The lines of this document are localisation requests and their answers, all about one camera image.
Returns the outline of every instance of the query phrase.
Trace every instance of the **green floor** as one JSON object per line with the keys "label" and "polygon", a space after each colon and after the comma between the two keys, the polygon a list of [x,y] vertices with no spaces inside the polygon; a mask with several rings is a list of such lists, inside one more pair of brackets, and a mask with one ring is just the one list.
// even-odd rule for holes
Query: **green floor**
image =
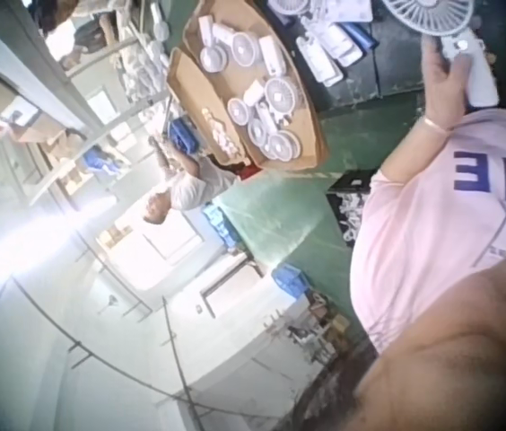
{"label": "green floor", "polygon": [[342,172],[379,166],[412,125],[415,94],[363,104],[322,126],[329,160],[309,172],[263,172],[227,191],[219,205],[255,258],[273,268],[286,261],[302,269],[347,315],[351,251],[325,197]]}

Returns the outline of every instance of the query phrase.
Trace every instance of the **cardboard tray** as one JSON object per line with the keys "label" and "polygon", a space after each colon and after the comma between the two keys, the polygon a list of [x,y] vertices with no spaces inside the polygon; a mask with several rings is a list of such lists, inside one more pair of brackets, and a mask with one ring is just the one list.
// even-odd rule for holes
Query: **cardboard tray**
{"label": "cardboard tray", "polygon": [[[284,53],[287,64],[287,76],[297,85],[302,93],[301,107],[294,112],[291,125],[284,128],[293,132],[299,138],[302,147],[301,156],[288,163],[267,159],[250,141],[247,128],[231,123],[253,162],[263,169],[269,168],[282,171],[299,171],[314,168],[324,162],[328,157],[328,148],[320,123],[318,122],[315,107],[308,97],[307,90],[292,62],[289,52],[287,52],[283,43],[265,18],[263,18],[260,11],[246,0],[201,0],[183,31],[185,48],[194,58],[196,64],[199,64],[199,53],[203,48],[198,18],[208,14],[211,14],[216,22],[228,25],[236,31],[252,31],[259,38],[268,35],[275,37]],[[207,74],[202,71],[200,66],[198,68],[201,74],[205,75],[205,79],[213,86],[215,94],[220,99],[219,102],[224,109],[230,98],[242,97],[243,93],[255,79],[267,79],[269,77],[263,63],[256,67],[244,68],[237,65],[234,60],[231,60],[227,68],[219,74]],[[189,104],[195,105],[194,101],[180,101],[186,110],[188,110],[191,118],[196,117],[197,114],[201,115],[201,109],[198,112],[194,112],[187,107]]]}
{"label": "cardboard tray", "polygon": [[240,145],[240,136],[235,130],[234,124],[229,118],[225,105],[220,100],[205,76],[191,57],[182,48],[174,48],[171,51],[170,72],[167,84],[174,97],[189,114],[199,133],[205,138],[208,148],[214,154],[215,159],[222,165],[244,162],[243,157],[230,158],[214,140],[213,130],[205,119],[202,110],[208,109],[213,117],[221,121],[225,126],[225,133],[235,145]]}

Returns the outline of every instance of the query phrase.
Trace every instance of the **white fan part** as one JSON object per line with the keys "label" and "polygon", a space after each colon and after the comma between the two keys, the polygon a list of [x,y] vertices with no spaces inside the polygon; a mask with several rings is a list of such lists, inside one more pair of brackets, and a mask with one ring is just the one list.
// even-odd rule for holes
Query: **white fan part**
{"label": "white fan part", "polygon": [[309,65],[309,69],[318,83],[330,87],[343,79],[343,74],[336,63],[313,37],[296,40],[297,47]]}
{"label": "white fan part", "polygon": [[251,119],[251,108],[236,97],[227,102],[227,112],[231,120],[238,126],[247,126]]}
{"label": "white fan part", "polygon": [[265,83],[256,79],[243,93],[243,101],[253,108],[265,97]]}
{"label": "white fan part", "polygon": [[371,0],[311,0],[310,11],[319,21],[372,22]]}
{"label": "white fan part", "polygon": [[310,9],[310,0],[268,0],[268,3],[281,15],[301,15]]}
{"label": "white fan part", "polygon": [[239,66],[254,66],[261,59],[261,47],[257,36],[245,31],[235,33],[231,53]]}
{"label": "white fan part", "polygon": [[267,142],[267,130],[265,124],[260,119],[252,119],[247,126],[249,139],[259,148]]}
{"label": "white fan part", "polygon": [[312,21],[307,17],[301,18],[301,24],[335,60],[355,47],[353,40],[337,24]]}
{"label": "white fan part", "polygon": [[284,76],[287,73],[287,63],[275,37],[265,36],[259,39],[259,45],[269,75]]}
{"label": "white fan part", "polygon": [[442,39],[444,57],[452,61],[458,54],[468,54],[473,65],[467,83],[468,103],[475,108],[490,108],[500,102],[493,72],[486,60],[480,40],[470,29]]}
{"label": "white fan part", "polygon": [[290,162],[293,155],[293,147],[289,137],[281,132],[270,135],[267,143],[271,151],[281,162]]}
{"label": "white fan part", "polygon": [[299,90],[288,78],[271,78],[265,85],[265,98],[277,113],[292,115],[299,103]]}
{"label": "white fan part", "polygon": [[338,61],[342,67],[348,67],[359,61],[362,58],[362,55],[362,50],[354,45],[349,52],[344,54],[342,57],[339,57],[336,61]]}
{"label": "white fan part", "polygon": [[214,44],[214,18],[212,15],[199,17],[199,32],[203,44],[206,47],[211,47]]}
{"label": "white fan part", "polygon": [[235,36],[235,30],[231,27],[227,27],[226,25],[216,22],[214,23],[212,32],[214,38],[219,40],[221,43],[224,43],[228,47],[233,44],[233,36]]}
{"label": "white fan part", "polygon": [[220,46],[203,48],[199,54],[199,59],[203,69],[210,74],[221,72],[229,62],[227,53]]}
{"label": "white fan part", "polygon": [[279,128],[277,127],[277,124],[275,123],[275,119],[271,115],[271,111],[269,110],[269,107],[265,102],[260,102],[256,106],[257,115],[265,125],[265,129],[268,134],[277,133]]}
{"label": "white fan part", "polygon": [[163,15],[157,2],[150,5],[153,17],[153,36],[159,41],[164,42],[170,38],[170,26],[163,20]]}
{"label": "white fan part", "polygon": [[475,11],[475,0],[383,0],[405,25],[432,36],[464,30]]}
{"label": "white fan part", "polygon": [[278,160],[277,154],[275,154],[273,147],[268,142],[261,147],[261,153],[269,160]]}
{"label": "white fan part", "polygon": [[299,141],[299,138],[294,135],[293,132],[290,132],[289,130],[282,130],[279,132],[285,136],[288,137],[289,142],[291,142],[292,145],[292,158],[297,159],[301,156],[302,148],[301,148],[301,142]]}

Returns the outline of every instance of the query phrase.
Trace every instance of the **worker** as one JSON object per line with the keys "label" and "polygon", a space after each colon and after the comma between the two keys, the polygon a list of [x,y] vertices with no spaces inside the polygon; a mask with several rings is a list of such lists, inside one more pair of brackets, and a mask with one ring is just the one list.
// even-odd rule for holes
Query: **worker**
{"label": "worker", "polygon": [[44,37],[72,16],[119,11],[129,21],[132,0],[32,0],[28,12]]}
{"label": "worker", "polygon": [[506,110],[466,115],[471,67],[423,37],[425,114],[373,177],[352,257],[379,356],[362,379],[343,358],[295,430],[506,429]]}
{"label": "worker", "polygon": [[[80,64],[83,54],[94,54],[107,46],[118,43],[118,27],[115,13],[94,15],[93,19],[81,27],[74,34],[74,48],[72,52],[60,58],[59,63],[66,71]],[[118,56],[112,58],[118,62]]]}
{"label": "worker", "polygon": [[150,142],[165,173],[166,189],[150,196],[144,215],[147,223],[162,224],[171,209],[188,211],[199,208],[221,195],[239,178],[233,172],[218,168],[206,157],[194,158],[181,152],[164,138],[167,150],[181,168],[175,172],[156,140],[152,138]]}

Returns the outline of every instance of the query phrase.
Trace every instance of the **pink t-shirt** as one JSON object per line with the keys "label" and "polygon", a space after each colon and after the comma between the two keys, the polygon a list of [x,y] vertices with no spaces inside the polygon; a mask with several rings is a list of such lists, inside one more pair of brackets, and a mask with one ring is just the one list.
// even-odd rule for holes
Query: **pink t-shirt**
{"label": "pink t-shirt", "polygon": [[373,177],[353,308],[380,352],[457,281],[505,257],[506,110],[482,110],[406,185]]}

